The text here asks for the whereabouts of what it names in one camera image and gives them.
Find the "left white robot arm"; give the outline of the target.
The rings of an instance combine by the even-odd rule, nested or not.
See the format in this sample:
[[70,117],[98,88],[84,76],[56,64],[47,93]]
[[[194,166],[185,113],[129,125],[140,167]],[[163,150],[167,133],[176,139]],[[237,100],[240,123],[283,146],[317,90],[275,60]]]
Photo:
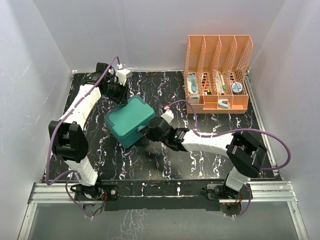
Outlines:
[[105,96],[114,103],[128,103],[128,79],[132,72],[118,64],[118,69],[98,62],[95,72],[82,78],[78,94],[68,110],[59,120],[52,120],[48,130],[50,136],[49,155],[60,157],[76,176],[77,184],[70,190],[92,200],[103,195],[98,173],[92,167],[88,150],[89,143],[83,132],[87,118],[98,100]]

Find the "green medicine kit box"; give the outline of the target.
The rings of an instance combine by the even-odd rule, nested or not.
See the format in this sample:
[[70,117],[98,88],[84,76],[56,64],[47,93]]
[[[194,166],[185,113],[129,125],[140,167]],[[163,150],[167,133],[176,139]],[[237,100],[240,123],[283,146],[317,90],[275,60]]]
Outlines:
[[129,148],[143,137],[140,132],[155,117],[154,109],[139,95],[128,99],[104,115],[108,130],[124,148]]

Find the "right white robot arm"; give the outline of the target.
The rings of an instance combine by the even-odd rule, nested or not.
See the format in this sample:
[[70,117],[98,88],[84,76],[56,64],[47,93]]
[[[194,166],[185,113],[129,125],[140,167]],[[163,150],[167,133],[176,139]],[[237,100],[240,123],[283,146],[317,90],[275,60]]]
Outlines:
[[268,151],[249,131],[222,135],[197,132],[189,128],[174,128],[162,117],[153,118],[141,132],[149,140],[161,142],[176,152],[202,151],[228,157],[233,168],[223,185],[203,189],[216,199],[237,198],[242,187],[259,176]]

